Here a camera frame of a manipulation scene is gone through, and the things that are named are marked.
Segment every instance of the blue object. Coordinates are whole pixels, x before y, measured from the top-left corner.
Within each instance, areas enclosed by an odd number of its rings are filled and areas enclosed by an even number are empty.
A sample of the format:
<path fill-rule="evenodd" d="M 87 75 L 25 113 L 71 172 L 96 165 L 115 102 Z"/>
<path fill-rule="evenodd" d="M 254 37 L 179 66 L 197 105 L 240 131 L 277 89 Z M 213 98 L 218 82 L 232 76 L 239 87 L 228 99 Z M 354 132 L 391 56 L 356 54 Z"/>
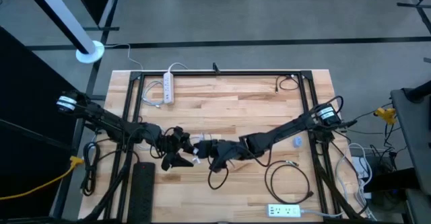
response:
<path fill-rule="evenodd" d="M 294 138 L 294 148 L 299 148 L 302 146 L 302 137 Z"/>

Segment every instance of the white power strip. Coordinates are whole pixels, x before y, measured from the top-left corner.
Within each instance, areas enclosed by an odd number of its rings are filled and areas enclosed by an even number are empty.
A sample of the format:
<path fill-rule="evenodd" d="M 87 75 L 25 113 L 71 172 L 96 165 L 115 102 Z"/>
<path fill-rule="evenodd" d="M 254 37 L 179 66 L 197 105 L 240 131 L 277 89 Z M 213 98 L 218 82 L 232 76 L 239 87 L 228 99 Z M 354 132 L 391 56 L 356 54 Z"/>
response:
<path fill-rule="evenodd" d="M 268 204 L 268 217 L 301 217 L 299 204 Z"/>
<path fill-rule="evenodd" d="M 163 102 L 174 103 L 174 75 L 170 72 L 163 74 Z"/>

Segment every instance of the grey floor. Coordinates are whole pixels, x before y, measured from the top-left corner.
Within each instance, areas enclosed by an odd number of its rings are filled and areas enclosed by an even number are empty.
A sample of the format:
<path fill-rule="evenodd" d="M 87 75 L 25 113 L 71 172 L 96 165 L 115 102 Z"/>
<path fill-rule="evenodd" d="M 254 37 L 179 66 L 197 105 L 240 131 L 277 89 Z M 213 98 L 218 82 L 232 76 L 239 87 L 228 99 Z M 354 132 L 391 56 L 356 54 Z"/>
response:
<path fill-rule="evenodd" d="M 79 0 L 64 0 L 83 26 L 95 26 Z M 108 43 L 184 42 L 203 40 L 271 40 L 429 36 L 417 11 L 396 6 L 409 0 L 119 0 Z M 33 0 L 3 0 L 0 26 L 25 45 L 70 44 Z M 99 40 L 101 33 L 88 33 Z M 431 78 L 430 42 L 298 46 L 229 46 L 133 49 L 131 57 L 145 69 L 166 69 L 182 62 L 191 69 L 329 69 L 335 92 L 345 99 L 342 115 L 352 119 L 389 102 L 389 92 L 415 87 Z M 76 88 L 85 90 L 91 65 L 79 64 L 75 52 L 35 52 Z M 107 50 L 95 94 L 105 94 L 115 69 L 138 69 L 127 50 Z M 383 121 L 368 116 L 356 130 L 382 132 Z M 86 133 L 83 142 L 91 137 Z M 382 147 L 383 137 L 349 133 L 353 142 Z M 405 146 L 401 131 L 391 142 Z M 407 151 L 396 159 L 411 167 Z M 82 172 L 75 171 L 65 217 L 75 219 Z M 379 217 L 385 220 L 399 217 Z"/>

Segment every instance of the yellow cable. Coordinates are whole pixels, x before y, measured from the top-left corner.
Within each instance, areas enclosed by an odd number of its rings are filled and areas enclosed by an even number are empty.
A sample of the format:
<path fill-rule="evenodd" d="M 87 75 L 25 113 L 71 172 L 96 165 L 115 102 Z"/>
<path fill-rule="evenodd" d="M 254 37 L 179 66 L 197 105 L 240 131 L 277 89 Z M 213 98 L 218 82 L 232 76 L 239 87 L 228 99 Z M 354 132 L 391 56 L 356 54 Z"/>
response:
<path fill-rule="evenodd" d="M 70 174 L 70 172 L 72 172 L 72 170 L 73 170 L 77 165 L 82 164 L 82 163 L 84 162 L 82 159 L 80 159 L 80 158 L 78 158 L 78 157 L 75 157 L 75 156 L 71 156 L 71 157 L 70 157 L 70 161 L 71 161 L 71 163 L 70 163 L 70 168 L 69 168 L 69 170 L 67 170 L 64 174 L 60 175 L 59 177 L 55 178 L 54 180 L 51 180 L 50 182 L 47 182 L 47 183 L 45 183 L 45 184 L 43 184 L 43 185 L 41 185 L 41 186 L 35 187 L 34 189 L 29 190 L 29 191 L 27 191 L 27 192 L 25 192 L 25 193 L 22 193 L 22 194 L 15 194 L 15 195 L 13 195 L 13 196 L 0 197 L 0 200 L 9 200 L 9 199 L 12 199 L 12 198 L 23 197 L 23 196 L 26 196 L 26 195 L 28 195 L 28 194 L 31 194 L 31 193 L 33 193 L 33 192 L 35 192 L 35 191 L 37 191 L 37 190 L 40 190 L 41 188 L 44 188 L 45 186 L 48 186 L 48 185 L 50 185 L 50 184 L 52 184 L 52 183 L 54 183 L 54 182 L 56 182 L 56 181 L 58 181 L 58 180 L 61 180 L 61 179 L 62 179 L 62 178 L 64 178 L 67 174 Z"/>

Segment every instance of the white plug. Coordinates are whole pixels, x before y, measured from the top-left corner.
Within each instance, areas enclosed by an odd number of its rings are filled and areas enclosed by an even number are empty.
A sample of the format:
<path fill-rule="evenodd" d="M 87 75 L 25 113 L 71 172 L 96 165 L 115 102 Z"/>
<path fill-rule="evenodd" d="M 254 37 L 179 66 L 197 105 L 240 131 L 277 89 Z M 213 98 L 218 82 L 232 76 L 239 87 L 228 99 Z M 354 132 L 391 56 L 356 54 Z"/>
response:
<path fill-rule="evenodd" d="M 163 102 L 174 103 L 174 75 L 170 72 L 163 74 Z"/>
<path fill-rule="evenodd" d="M 268 217 L 301 217 L 299 204 L 268 204 Z"/>

